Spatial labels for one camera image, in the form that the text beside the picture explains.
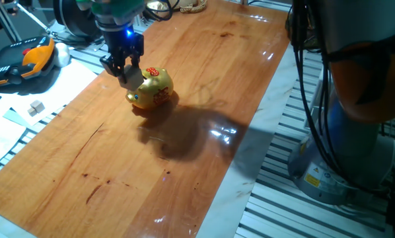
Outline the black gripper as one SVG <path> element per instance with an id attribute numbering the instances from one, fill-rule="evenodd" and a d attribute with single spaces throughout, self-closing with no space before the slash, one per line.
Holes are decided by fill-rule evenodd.
<path id="1" fill-rule="evenodd" d="M 111 76 L 117 77 L 120 83 L 127 83 L 124 67 L 126 58 L 130 58 L 130 66 L 140 69 L 140 58 L 144 53 L 144 36 L 134 31 L 132 26 L 116 31 L 103 32 L 110 54 L 102 56 L 100 63 Z"/>

